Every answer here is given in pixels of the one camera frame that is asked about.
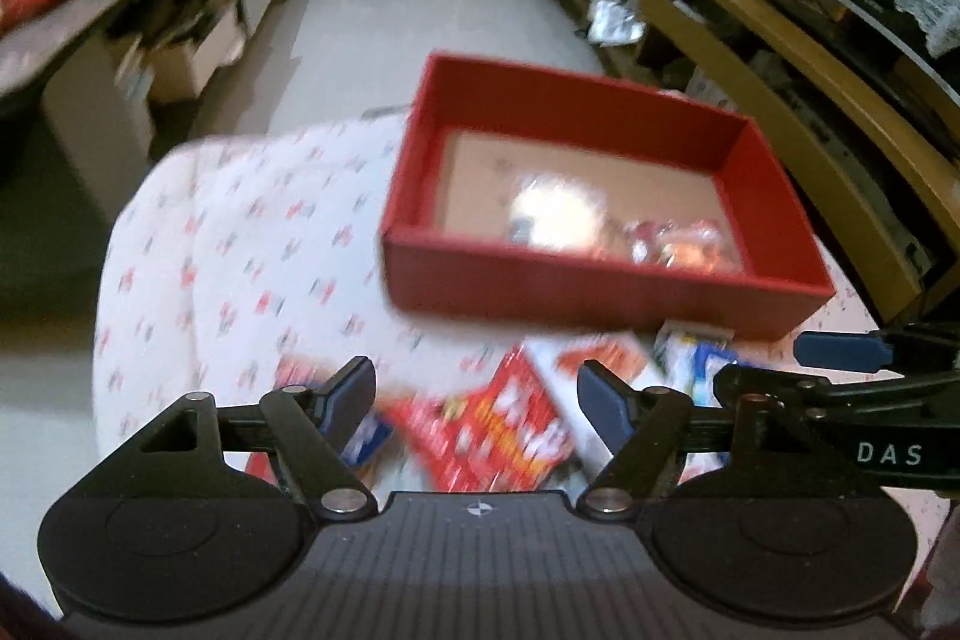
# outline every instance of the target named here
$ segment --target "patterned tablecloth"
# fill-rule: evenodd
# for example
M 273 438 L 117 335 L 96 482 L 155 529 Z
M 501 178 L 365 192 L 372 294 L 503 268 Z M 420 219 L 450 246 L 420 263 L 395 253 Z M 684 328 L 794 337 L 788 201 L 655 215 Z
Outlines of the patterned tablecloth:
M 101 456 L 187 391 L 209 390 L 218 405 L 256 402 L 284 354 L 332 366 L 370 356 L 378 391 L 490 381 L 529 330 L 407 316 L 387 300 L 376 230 L 404 126 L 393 114 L 275 139 L 206 139 L 155 168 L 118 218 L 104 265 L 93 363 Z M 875 328 L 824 258 L 837 295 L 802 328 Z M 798 369 L 792 338 L 739 347 Z M 243 468 L 246 456 L 229 461 Z M 925 556 L 949 503 L 891 493 Z

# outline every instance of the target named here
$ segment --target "white floor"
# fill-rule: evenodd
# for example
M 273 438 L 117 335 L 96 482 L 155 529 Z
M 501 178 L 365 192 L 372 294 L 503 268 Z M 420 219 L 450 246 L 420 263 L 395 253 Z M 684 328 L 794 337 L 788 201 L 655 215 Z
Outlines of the white floor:
M 601 73 L 549 0 L 287 0 L 212 84 L 203 133 L 280 134 L 409 103 L 433 49 Z M 37 527 L 96 462 L 92 320 L 0 326 L 0 570 L 46 605 Z

